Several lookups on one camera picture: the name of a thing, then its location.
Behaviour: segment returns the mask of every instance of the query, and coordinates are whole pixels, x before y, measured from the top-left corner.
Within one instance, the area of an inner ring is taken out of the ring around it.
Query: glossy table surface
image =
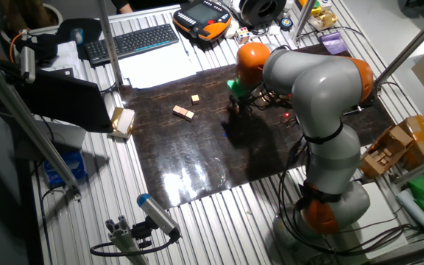
[[[325,53],[322,46],[314,53]],[[235,66],[201,71],[196,76],[149,89],[124,89],[124,107],[135,110],[132,133],[149,193],[165,208],[215,194],[284,171],[298,126],[284,124],[283,108],[256,108],[238,117],[229,111],[227,81]],[[200,103],[191,104],[199,95]],[[188,122],[172,114],[175,105],[194,112]],[[392,120],[380,102],[343,116],[361,145],[371,144]]]

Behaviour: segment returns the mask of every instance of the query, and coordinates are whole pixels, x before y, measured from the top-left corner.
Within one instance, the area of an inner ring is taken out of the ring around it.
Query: aluminum slatted workbench
[[[114,36],[144,29],[159,24],[172,24],[172,14],[179,6],[145,10],[133,14],[116,15],[110,18]],[[336,26],[351,27],[360,32],[361,28],[340,0],[333,0],[333,9],[339,17]],[[298,13],[291,11],[291,19],[297,21]],[[33,30],[32,34],[52,33],[57,27]],[[310,32],[306,26],[303,33]],[[342,37],[353,57],[367,61],[375,77],[384,69],[385,64],[360,35],[349,30],[341,30]],[[180,42],[197,71],[208,70],[235,63],[239,45],[235,40],[220,40],[218,45],[201,47],[190,44],[181,34]],[[288,44],[296,46],[289,40],[289,33],[263,36],[252,41],[262,43]],[[317,44],[312,35],[303,38],[300,46]],[[114,83],[110,64],[91,68],[88,61],[80,61],[82,75],[88,81],[96,82],[100,90],[109,88]],[[388,113],[398,123],[405,117],[418,114],[418,109],[405,93],[396,86],[385,85],[380,99]],[[113,112],[115,106],[122,106],[117,92],[105,95],[107,111]],[[91,155],[85,157],[88,176],[79,180],[82,199],[78,202],[65,198],[60,192],[51,193],[40,205],[40,195],[48,188],[43,179],[32,178],[36,210],[38,212],[40,239],[45,264],[128,264],[126,258],[101,258],[89,253],[89,248],[107,239],[105,220],[125,215],[133,225],[142,222],[144,212],[137,206],[139,194],[147,193],[141,165],[132,139],[112,138],[106,134],[87,133],[82,145],[82,152]],[[286,179],[286,202],[296,202],[300,196],[297,188],[305,175],[302,169],[290,171]],[[397,173],[393,169],[389,174]],[[356,172],[355,179],[362,177]],[[387,174],[376,180],[386,197],[389,206],[396,211],[400,206],[395,200],[395,188],[390,185]],[[266,244],[273,240],[272,220],[277,210],[278,176],[271,176],[246,185],[241,185],[209,197],[198,199],[168,210],[172,218],[181,227],[183,238],[179,244],[173,244],[165,250],[146,255],[150,264],[295,264],[295,261],[281,247],[274,247],[270,258],[266,253]],[[41,208],[46,214],[46,231]],[[401,211],[398,214],[401,224],[414,221]],[[419,239],[412,231],[405,233],[409,242]],[[168,240],[162,232],[156,230],[150,240],[154,247],[163,245]],[[105,251],[116,251],[114,247]],[[334,257],[321,255],[311,261],[313,264],[337,264]]]

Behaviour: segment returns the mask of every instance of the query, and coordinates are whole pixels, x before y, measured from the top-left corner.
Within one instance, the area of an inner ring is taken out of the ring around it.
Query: metal rod
[[[381,75],[374,81],[374,88],[378,91],[381,89],[381,85],[385,82],[397,68],[405,62],[405,60],[420,46],[424,41],[424,29],[420,30],[417,36],[405,47],[405,49],[390,63],[389,66],[381,73]]]
[[[21,125],[30,139],[37,148],[42,152],[43,156],[53,165],[57,173],[62,177],[63,181],[70,188],[77,192],[79,186],[77,180],[71,173],[70,168],[63,161],[62,157],[55,149],[47,136],[35,124],[34,118],[25,105],[22,98],[11,85],[5,81],[3,74],[0,72],[0,100],[4,106],[11,112],[15,120]]]
[[[114,38],[110,30],[109,16],[107,14],[107,6],[104,0],[98,0],[99,11],[101,16],[99,20],[101,21],[102,32],[104,33],[104,39],[106,43],[107,53],[109,54],[110,64],[114,71],[114,78],[116,79],[116,86],[119,87],[123,85],[121,68],[119,66],[119,59],[117,58],[116,45],[114,43]]]
[[[399,177],[394,181],[394,184],[397,186],[403,186],[405,183],[407,183],[410,180],[413,180],[414,178],[420,176],[421,174],[424,174],[424,164],[421,166],[418,166],[416,169],[413,169],[409,173],[403,175],[402,177]]]
[[[292,41],[295,41],[300,36],[300,33],[302,33],[303,27],[305,27],[305,24],[310,18],[310,14],[312,12],[312,9],[314,8],[316,1],[317,0],[307,0],[305,5],[302,7],[302,12],[300,12],[299,22],[297,23],[297,27],[294,33],[292,34],[292,38],[291,38]]]

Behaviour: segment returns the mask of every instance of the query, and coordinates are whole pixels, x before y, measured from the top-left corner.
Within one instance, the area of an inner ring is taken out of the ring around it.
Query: black tape roll
[[[250,26],[271,22],[282,12],[286,0],[241,0],[240,11],[243,20]]]

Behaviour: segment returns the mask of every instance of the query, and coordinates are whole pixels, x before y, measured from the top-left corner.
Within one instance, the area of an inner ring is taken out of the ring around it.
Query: keyboard
[[[119,59],[152,51],[178,42],[170,24],[153,26],[114,37]],[[110,63],[105,40],[85,44],[91,67]]]

